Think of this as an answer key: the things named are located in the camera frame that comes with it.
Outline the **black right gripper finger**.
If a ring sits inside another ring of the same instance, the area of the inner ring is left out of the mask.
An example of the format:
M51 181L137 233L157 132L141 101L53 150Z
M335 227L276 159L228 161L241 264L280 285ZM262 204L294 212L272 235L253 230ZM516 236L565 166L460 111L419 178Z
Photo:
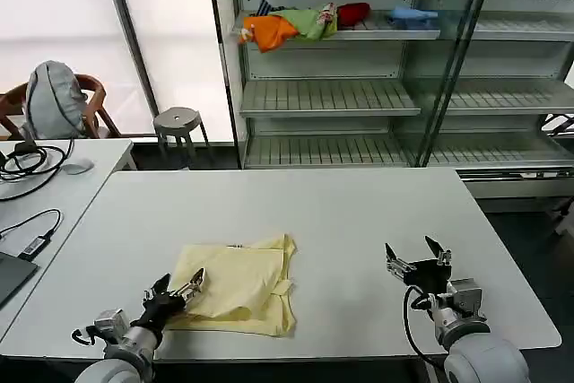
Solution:
M451 263L451 251L449 249L444 249L436 240L429 236L425 237L425 241L438 264Z
M415 267L399 258L388 243L385 244L385 251L388 272L404 283L404 278L411 274Z

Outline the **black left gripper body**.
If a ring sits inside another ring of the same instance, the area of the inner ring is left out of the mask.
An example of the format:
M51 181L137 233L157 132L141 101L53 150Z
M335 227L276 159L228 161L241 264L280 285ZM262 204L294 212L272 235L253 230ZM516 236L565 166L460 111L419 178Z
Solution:
M144 312L141 317L133 321L133 327L142 327L161 335L167 322L181 313L186 301L180 295L162 292L143 302Z

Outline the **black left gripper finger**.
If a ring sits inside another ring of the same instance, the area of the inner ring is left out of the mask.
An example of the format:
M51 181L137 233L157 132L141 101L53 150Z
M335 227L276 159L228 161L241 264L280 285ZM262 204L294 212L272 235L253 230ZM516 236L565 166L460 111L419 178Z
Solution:
M143 299L152 300L162 295L163 293L166 293L168 291L168 287L170 284L170 278L171 278L170 273L167 273L160 279L156 280L152 285L152 287L144 292Z
M181 287L170 293L173 297L181 297L183 300L192 300L202 291L202 284L205 278L205 269L200 268Z

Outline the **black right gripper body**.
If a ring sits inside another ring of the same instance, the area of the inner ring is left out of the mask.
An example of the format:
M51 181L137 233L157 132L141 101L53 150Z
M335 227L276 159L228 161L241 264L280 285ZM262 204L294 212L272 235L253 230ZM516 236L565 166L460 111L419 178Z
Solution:
M439 264L436 259L416 261L409 264L412 269L404 273L404 283L418 287L423 293L441 294L447 292L452 275L452 266Z

